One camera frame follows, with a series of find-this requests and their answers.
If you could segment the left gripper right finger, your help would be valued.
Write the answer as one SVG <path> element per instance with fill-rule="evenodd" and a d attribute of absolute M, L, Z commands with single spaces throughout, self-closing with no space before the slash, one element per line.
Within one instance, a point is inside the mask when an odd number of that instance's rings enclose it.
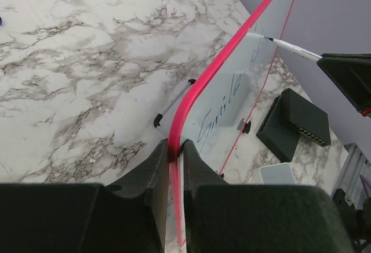
<path fill-rule="evenodd" d="M 192 140 L 183 146 L 184 214 L 187 252 L 216 252 L 217 212 L 220 203 L 217 192 L 228 183 L 208 166 Z"/>

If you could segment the red-framed whiteboard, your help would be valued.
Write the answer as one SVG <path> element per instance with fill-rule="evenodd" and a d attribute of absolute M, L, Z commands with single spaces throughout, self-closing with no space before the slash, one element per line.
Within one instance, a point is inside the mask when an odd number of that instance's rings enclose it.
<path fill-rule="evenodd" d="M 221 172 L 267 82 L 294 0 L 263 0 L 181 100 L 169 131 L 177 244 L 186 242 L 185 142 Z"/>

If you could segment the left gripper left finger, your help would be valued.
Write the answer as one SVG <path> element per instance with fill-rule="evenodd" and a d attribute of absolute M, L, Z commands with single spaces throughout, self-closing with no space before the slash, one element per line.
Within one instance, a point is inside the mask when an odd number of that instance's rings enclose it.
<path fill-rule="evenodd" d="M 123 177 L 106 186 L 121 199 L 109 206 L 124 252 L 164 252 L 169 190 L 168 140 Z"/>

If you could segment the blue whiteboard marker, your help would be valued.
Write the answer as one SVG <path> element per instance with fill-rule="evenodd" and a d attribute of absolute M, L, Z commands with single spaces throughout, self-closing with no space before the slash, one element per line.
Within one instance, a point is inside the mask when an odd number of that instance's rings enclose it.
<path fill-rule="evenodd" d="M 301 48 L 299 46 L 290 44 L 290 43 L 285 42 L 283 40 L 275 39 L 275 38 L 270 38 L 270 37 L 268 37 L 268 39 L 271 42 L 273 42 L 274 44 L 276 44 L 278 47 L 280 47 L 280 48 L 282 48 L 284 50 L 290 51 L 293 54 L 295 54 L 297 56 L 300 56 L 300 57 L 302 57 L 304 59 L 307 59 L 307 60 L 309 60 L 311 62 L 317 63 L 319 60 L 322 59 L 322 56 L 320 56 L 318 54 L 315 54 L 313 52 L 310 52 L 309 50 L 306 50 L 306 49 Z"/>

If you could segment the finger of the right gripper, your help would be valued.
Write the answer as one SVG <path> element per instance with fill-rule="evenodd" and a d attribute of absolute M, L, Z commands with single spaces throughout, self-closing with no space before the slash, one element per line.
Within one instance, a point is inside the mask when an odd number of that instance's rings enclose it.
<path fill-rule="evenodd" d="M 357 112 L 370 116 L 370 54 L 324 53 L 319 68 Z"/>

